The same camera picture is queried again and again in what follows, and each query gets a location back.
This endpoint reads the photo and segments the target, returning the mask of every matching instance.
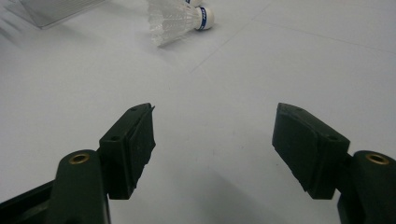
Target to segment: blue band on shuttlecock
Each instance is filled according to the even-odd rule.
[[[201,21],[201,26],[199,27],[198,30],[204,30],[206,26],[206,10],[204,7],[200,7],[201,12],[202,12],[202,21]]]

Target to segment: white shuttlecock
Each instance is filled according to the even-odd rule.
[[[209,29],[214,20],[210,9],[195,8],[185,0],[148,0],[149,29],[157,46],[177,40],[193,29]]]
[[[198,7],[202,4],[203,0],[185,0],[186,3],[192,5],[193,7]]]

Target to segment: brass screw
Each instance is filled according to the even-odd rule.
[[[90,159],[90,155],[87,153],[81,153],[81,154],[77,154],[75,156],[73,156],[72,158],[70,158],[69,162],[70,164],[80,164],[83,162],[86,162],[87,160]]]
[[[374,153],[367,154],[366,159],[371,162],[374,162],[376,164],[380,164],[380,165],[388,165],[389,164],[389,160],[379,154],[374,154]]]

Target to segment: floor seam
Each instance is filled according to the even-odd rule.
[[[265,6],[265,8],[263,8],[259,13],[257,13],[251,20],[255,21],[256,18],[258,16],[260,16],[268,7],[270,7],[273,3],[275,2],[275,0],[273,0],[272,2],[270,2],[267,6]]]
[[[214,50],[212,53],[210,53],[207,57],[205,57],[198,65],[196,65],[194,68],[190,70],[190,74],[193,73],[198,67],[200,67],[204,62],[206,62],[210,57],[212,57],[216,52],[218,52],[224,45],[226,45],[228,42],[230,42],[236,35],[238,35],[241,31],[243,31],[248,25],[250,24],[250,21],[247,22],[245,25],[243,25],[231,38],[226,40],[224,43],[222,43],[216,50]]]
[[[379,7],[367,7],[367,6],[362,6],[362,5],[358,5],[358,4],[339,3],[339,2],[337,2],[337,4],[342,4],[342,5],[344,5],[344,6],[350,6],[350,7],[370,8],[370,9],[374,9],[374,10],[379,10],[379,11],[384,11],[384,12],[388,12],[388,13],[393,13],[393,11],[386,10],[386,9],[384,9],[384,8],[379,8]]]
[[[391,54],[396,55],[396,52],[389,51],[389,50],[377,49],[377,48],[373,48],[373,47],[366,46],[366,45],[363,45],[363,44],[357,44],[357,43],[349,42],[349,41],[346,41],[346,40],[343,40],[343,39],[329,37],[329,36],[326,36],[326,35],[319,35],[319,34],[309,33],[309,32],[304,31],[304,30],[299,30],[299,29],[288,27],[288,26],[278,25],[278,24],[274,24],[274,23],[271,23],[271,22],[267,22],[267,21],[257,21],[257,20],[254,20],[254,21],[265,23],[265,24],[268,24],[268,25],[276,26],[276,27],[280,27],[280,28],[283,28],[283,29],[297,31],[297,32],[300,32],[300,33],[303,33],[303,34],[307,34],[307,35],[315,35],[315,36],[319,36],[319,37],[323,37],[323,38],[327,38],[327,39],[343,42],[343,43],[346,43],[346,44],[351,44],[351,45],[363,47],[363,48],[366,48],[366,49],[374,49],[374,50],[378,50],[378,51],[382,51],[382,52],[391,53]]]

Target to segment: white floor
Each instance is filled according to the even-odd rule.
[[[144,0],[48,30],[0,9],[0,202],[150,102],[157,146],[113,223],[340,223],[271,145],[276,105],[310,111],[349,153],[396,158],[396,1],[205,0],[216,24],[165,48]]]

